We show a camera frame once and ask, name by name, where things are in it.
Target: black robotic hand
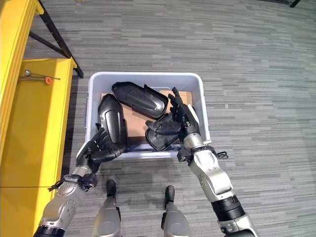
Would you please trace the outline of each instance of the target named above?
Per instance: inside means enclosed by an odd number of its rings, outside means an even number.
[[[179,140],[183,142],[183,139],[187,135],[192,133],[199,134],[198,122],[194,118],[188,105],[183,103],[177,88],[174,87],[172,92],[174,93],[174,96],[171,94],[168,95],[173,106],[170,108],[170,111],[173,120],[180,124]]]
[[[126,145],[114,143],[108,132],[103,127],[99,127],[98,132],[86,143],[77,156],[76,166],[87,164],[92,173],[96,173],[100,163],[117,158],[125,149]]]
[[[148,127],[145,133],[146,139],[158,151],[166,150],[178,138],[183,143],[184,138],[189,134],[199,134],[198,122],[191,110],[183,103],[175,87],[172,91],[174,96],[168,95],[172,104],[171,113],[163,115],[155,122],[146,121]]]

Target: yellow shelf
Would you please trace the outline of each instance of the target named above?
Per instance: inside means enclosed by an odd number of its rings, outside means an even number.
[[[0,236],[33,236],[53,193],[47,188],[0,188],[0,192]]]
[[[0,163],[18,73],[34,14],[43,14],[37,0],[5,0],[0,18],[1,92]]]
[[[0,168],[1,187],[49,187],[61,173],[73,68],[71,59],[24,60],[28,69],[49,75],[16,86]]]

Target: white plastic bin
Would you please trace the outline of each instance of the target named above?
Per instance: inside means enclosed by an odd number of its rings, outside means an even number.
[[[112,85],[118,81],[131,81],[139,86],[147,86],[155,90],[171,90],[174,86],[179,91],[190,91],[193,106],[199,119],[199,129],[204,140],[210,140],[203,83],[197,74],[193,73],[119,73],[98,72],[89,80],[89,94],[86,113],[85,141],[91,140],[96,133],[96,123],[99,121],[98,106],[101,93],[111,93]],[[178,145],[172,145],[167,151],[157,152],[149,144],[140,144],[123,153],[119,159],[127,158],[174,158],[177,156]]]

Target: robotic hand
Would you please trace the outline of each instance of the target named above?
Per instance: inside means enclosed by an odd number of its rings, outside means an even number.
[[[87,165],[94,174],[101,163],[117,158],[126,149],[125,144],[114,143],[103,127],[99,124],[97,127],[99,128],[97,134],[82,146],[76,161],[76,167]]]
[[[183,144],[178,153],[178,160],[187,161],[197,176],[207,199],[212,204],[221,231],[227,237],[259,237],[250,217],[244,212],[233,193],[228,175],[218,164],[217,158],[226,154],[216,153],[211,146],[204,143],[192,111],[183,104],[175,87],[172,91],[174,96],[168,96],[173,106],[170,110],[173,120],[179,123],[178,134]]]

